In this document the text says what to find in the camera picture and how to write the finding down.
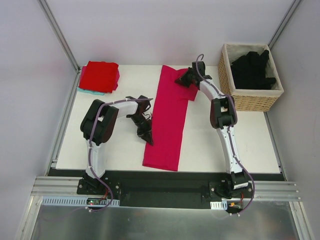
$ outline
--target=woven basket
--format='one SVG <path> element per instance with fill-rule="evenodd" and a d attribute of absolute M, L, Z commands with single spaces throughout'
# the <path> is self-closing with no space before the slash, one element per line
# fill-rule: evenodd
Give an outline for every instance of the woven basket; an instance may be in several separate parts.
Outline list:
<path fill-rule="evenodd" d="M 271 90 L 236 89 L 231 72 L 231 63 L 250 51 L 261 54 L 269 50 L 269 61 L 265 72 L 266 77 L 275 78 L 276 83 Z M 225 44 L 222 48 L 221 59 L 218 65 L 221 91 L 230 94 L 234 98 L 237 111 L 266 112 L 284 92 L 281 85 L 274 59 L 268 45 L 265 44 Z"/>

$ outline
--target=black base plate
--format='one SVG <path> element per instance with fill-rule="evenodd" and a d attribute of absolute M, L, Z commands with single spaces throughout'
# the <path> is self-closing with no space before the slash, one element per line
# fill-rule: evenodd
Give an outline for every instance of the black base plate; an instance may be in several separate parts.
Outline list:
<path fill-rule="evenodd" d="M 211 188 L 226 177 L 226 173 L 106 171 L 101 179 L 123 207 L 210 209 L 210 202 L 221 201 Z M 243 192 L 245 198 L 252 196 L 249 188 Z M 103 196 L 105 188 L 82 178 L 77 193 Z M 241 191 L 233 197 L 240 198 Z"/>

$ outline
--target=teal cloth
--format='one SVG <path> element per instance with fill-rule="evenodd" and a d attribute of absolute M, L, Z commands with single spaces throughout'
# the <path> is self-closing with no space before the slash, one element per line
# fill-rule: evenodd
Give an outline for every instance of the teal cloth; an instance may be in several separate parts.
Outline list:
<path fill-rule="evenodd" d="M 103 92 L 84 90 L 84 89 L 82 89 L 82 88 L 80 88 L 80 87 L 77 87 L 77 90 L 78 90 L 79 92 L 87 93 L 87 94 L 94 94 L 94 95 L 101 95 L 101 96 L 105 95 Z"/>

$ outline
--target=white cable organizer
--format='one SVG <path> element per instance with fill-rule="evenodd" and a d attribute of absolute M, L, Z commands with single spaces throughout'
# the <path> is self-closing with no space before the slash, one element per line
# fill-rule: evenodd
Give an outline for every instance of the white cable organizer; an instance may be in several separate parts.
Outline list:
<path fill-rule="evenodd" d="M 211 201 L 210 202 L 211 210 L 227 210 L 228 203 L 226 200 L 222 201 Z"/>
<path fill-rule="evenodd" d="M 87 200 L 92 197 L 73 197 L 73 196 L 44 196 L 42 205 L 44 206 L 72 206 L 72 207 L 104 207 L 110 202 L 110 199 L 100 201 L 99 205 L 87 204 Z M 114 199 L 109 207 L 120 207 L 120 200 Z"/>

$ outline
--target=white table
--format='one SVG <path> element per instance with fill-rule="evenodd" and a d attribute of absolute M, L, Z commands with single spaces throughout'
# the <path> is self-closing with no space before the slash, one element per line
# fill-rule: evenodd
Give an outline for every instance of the white table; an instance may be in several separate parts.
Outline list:
<path fill-rule="evenodd" d="M 188 66 L 172 66 L 175 69 Z M 126 96 L 144 95 L 155 98 L 161 65 L 120 65 L 118 88 L 104 96 L 77 92 L 65 136 L 57 160 L 57 169 L 84 170 L 88 153 L 80 124 L 95 99 L 113 102 Z M 218 68 L 207 66 L 206 74 L 219 85 Z M 225 172 L 221 142 L 211 127 L 210 101 L 200 91 L 194 102 L 189 101 L 183 130 L 179 172 Z M 279 168 L 263 112 L 237 112 L 235 139 L 240 160 L 251 173 L 276 173 Z M 137 128 L 129 118 L 118 118 L 107 142 L 107 170 L 163 171 L 142 166 L 145 142 L 137 136 Z"/>

